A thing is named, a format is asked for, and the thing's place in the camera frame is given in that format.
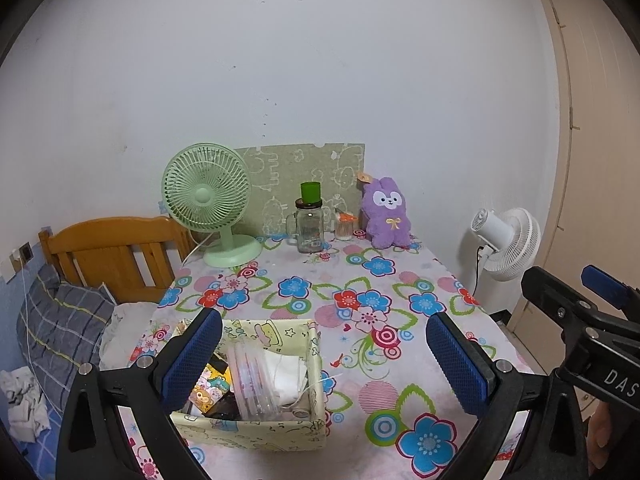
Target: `fan stand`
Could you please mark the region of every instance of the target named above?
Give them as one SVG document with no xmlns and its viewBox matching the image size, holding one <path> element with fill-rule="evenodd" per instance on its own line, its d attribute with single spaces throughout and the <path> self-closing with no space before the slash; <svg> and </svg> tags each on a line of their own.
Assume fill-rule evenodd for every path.
<svg viewBox="0 0 640 480">
<path fill-rule="evenodd" d="M 220 240 L 204 251 L 204 262 L 210 267 L 226 269 L 239 267 L 255 260 L 262 245 L 249 235 L 235 235 L 231 227 L 220 229 Z"/>
</svg>

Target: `yellow bow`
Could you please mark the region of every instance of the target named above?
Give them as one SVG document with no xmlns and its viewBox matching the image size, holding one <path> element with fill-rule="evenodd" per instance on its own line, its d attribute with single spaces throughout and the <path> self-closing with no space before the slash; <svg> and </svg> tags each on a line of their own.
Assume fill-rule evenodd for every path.
<svg viewBox="0 0 640 480">
<path fill-rule="evenodd" d="M 398 224 L 401 222 L 399 218 L 387 218 L 386 223 L 391 224 L 392 229 L 399 229 Z"/>
</svg>

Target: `plastic bag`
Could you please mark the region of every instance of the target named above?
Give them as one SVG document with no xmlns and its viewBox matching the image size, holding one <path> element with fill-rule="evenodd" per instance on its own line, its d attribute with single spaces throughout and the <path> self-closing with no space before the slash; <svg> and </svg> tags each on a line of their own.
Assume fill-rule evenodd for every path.
<svg viewBox="0 0 640 480">
<path fill-rule="evenodd" d="M 242 420 L 281 420 L 282 410 L 261 346 L 245 338 L 229 344 L 226 357 Z"/>
</svg>

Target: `human hand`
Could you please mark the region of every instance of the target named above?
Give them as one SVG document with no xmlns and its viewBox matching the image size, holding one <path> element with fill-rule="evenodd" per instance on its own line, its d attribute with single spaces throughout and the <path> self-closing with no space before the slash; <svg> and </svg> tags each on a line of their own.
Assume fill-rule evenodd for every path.
<svg viewBox="0 0 640 480">
<path fill-rule="evenodd" d="M 596 469 L 602 469 L 609 459 L 609 451 L 605 449 L 611 438 L 611 416 L 609 405 L 600 402 L 596 412 L 589 420 L 587 432 L 587 458 L 589 459 L 589 476 Z"/>
</svg>

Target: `green electric fan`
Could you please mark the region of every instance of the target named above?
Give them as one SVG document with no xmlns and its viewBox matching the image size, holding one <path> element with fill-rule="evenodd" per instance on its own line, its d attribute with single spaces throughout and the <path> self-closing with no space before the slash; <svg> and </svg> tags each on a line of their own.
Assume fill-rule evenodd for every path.
<svg viewBox="0 0 640 480">
<path fill-rule="evenodd" d="M 240 155 L 208 142 L 183 149 L 162 176 L 164 204 L 175 221 L 191 231 L 220 232 L 220 240 L 205 249 L 204 261 L 211 267 L 241 266 L 262 251 L 252 236 L 231 232 L 246 210 L 250 192 Z"/>
</svg>

